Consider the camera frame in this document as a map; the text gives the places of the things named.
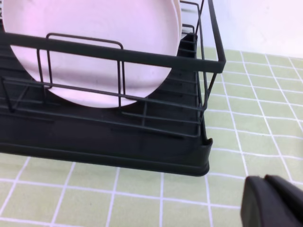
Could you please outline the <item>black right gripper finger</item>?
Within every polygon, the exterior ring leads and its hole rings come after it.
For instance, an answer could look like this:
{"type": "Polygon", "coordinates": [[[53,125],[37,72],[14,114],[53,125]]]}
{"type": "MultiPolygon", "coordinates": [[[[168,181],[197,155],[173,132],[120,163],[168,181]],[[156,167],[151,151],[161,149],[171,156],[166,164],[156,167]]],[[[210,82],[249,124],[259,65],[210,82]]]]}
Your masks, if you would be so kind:
{"type": "Polygon", "coordinates": [[[248,176],[241,222],[243,227],[301,227],[303,191],[277,175],[248,176]]]}

